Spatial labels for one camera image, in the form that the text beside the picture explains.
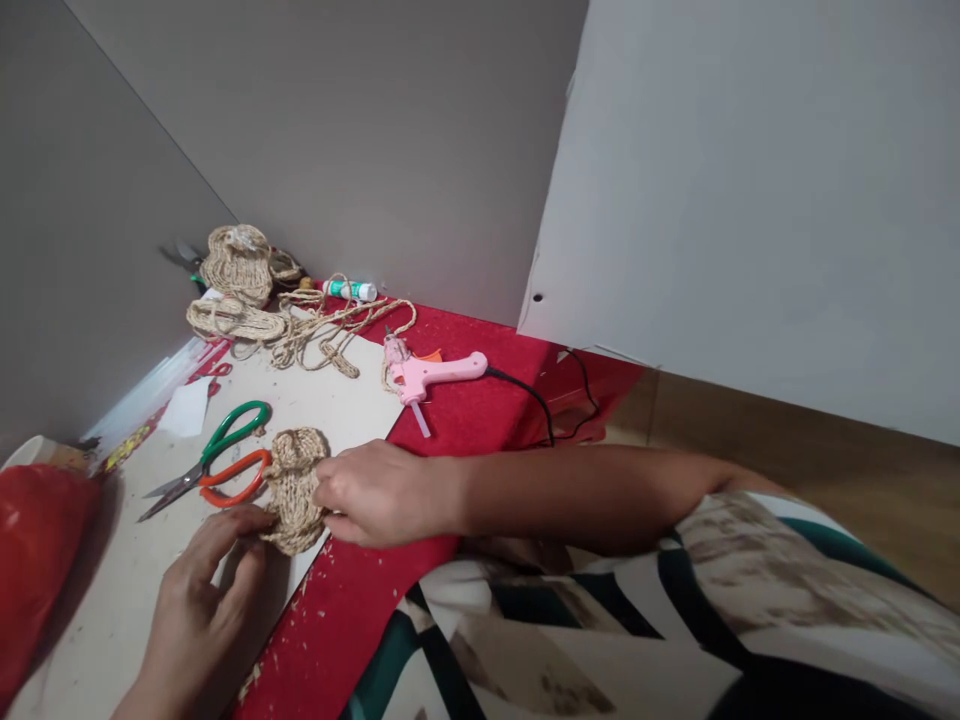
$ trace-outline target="wooden floor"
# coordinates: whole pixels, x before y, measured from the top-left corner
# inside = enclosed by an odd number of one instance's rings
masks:
[[[761,472],[960,611],[960,448],[656,370],[617,409],[607,442]]]

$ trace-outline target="hot glue gun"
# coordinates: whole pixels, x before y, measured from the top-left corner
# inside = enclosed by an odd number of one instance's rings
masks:
[[[416,358],[407,349],[407,344],[389,332],[389,328],[384,341],[384,352],[390,375],[400,386],[400,402],[413,408],[424,437],[430,437],[430,430],[420,412],[420,403],[427,399],[427,385],[475,380],[487,371],[487,356],[481,352],[470,353],[462,360],[453,362],[429,362]]]

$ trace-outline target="woven piece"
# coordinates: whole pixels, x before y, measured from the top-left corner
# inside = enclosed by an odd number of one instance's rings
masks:
[[[207,287],[263,307],[273,289],[270,244],[263,233],[253,225],[225,225],[210,233],[207,245],[210,254],[200,266]]]
[[[330,451],[319,430],[309,427],[284,430],[273,439],[273,464],[263,471],[270,487],[267,512],[277,522],[260,537],[293,557],[313,544],[323,532],[323,508],[313,504],[317,465]]]
[[[301,275],[303,268],[290,253],[277,249],[270,253],[270,277],[274,282],[286,287],[297,287]]]
[[[276,340],[287,329],[284,316],[257,310],[234,297],[194,300],[187,307],[187,322],[204,340],[230,336],[259,344]]]

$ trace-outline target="hand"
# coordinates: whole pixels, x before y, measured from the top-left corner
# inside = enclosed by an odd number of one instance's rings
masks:
[[[453,458],[420,458],[374,440],[321,462],[313,501],[341,513],[324,521],[335,538],[365,547],[453,533],[456,463]]]
[[[275,519],[255,505],[241,505],[210,516],[200,526],[164,573],[140,675],[114,720],[188,712],[240,632],[263,576],[263,541],[244,536]],[[210,581],[238,540],[246,552],[233,585],[221,593]]]

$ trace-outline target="black cable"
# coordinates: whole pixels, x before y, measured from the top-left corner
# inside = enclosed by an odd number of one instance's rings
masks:
[[[577,425],[576,425],[576,427],[574,427],[573,430],[570,431],[570,433],[569,433],[568,435],[559,435],[559,436],[557,436],[556,438],[554,438],[554,441],[556,441],[556,440],[570,440],[571,438],[576,437],[577,433],[580,432],[580,428],[582,428],[584,425],[586,425],[586,424],[587,424],[588,422],[590,422],[591,420],[596,420],[598,417],[600,417],[600,405],[597,403],[596,400],[593,399],[593,393],[590,392],[590,378],[587,376],[587,366],[586,366],[586,363],[584,363],[583,360],[580,358],[580,356],[577,355],[571,348],[567,348],[567,353],[569,353],[569,355],[570,355],[574,360],[576,360],[577,363],[579,363],[579,365],[580,365],[580,372],[583,374],[583,389],[584,389],[584,390],[586,391],[586,393],[587,393],[587,399],[590,401],[590,404],[593,405],[593,412],[592,412],[590,415],[588,415],[587,417],[585,417],[583,420],[581,420],[580,422],[578,422]],[[537,444],[542,446],[544,442],[545,442],[544,440],[541,440],[541,441],[540,441],[539,443],[537,443]]]
[[[500,380],[506,380],[508,383],[516,385],[519,388],[523,388],[528,393],[530,393],[534,399],[540,403],[540,407],[543,408],[543,414],[547,416],[547,435],[550,436],[550,447],[556,447],[557,441],[553,437],[553,415],[550,414],[550,408],[547,407],[546,400],[541,397],[540,393],[534,390],[531,386],[527,385],[523,380],[517,380],[512,375],[507,375],[502,370],[497,370],[496,368],[488,367],[484,375],[489,375],[490,377],[499,378]]]

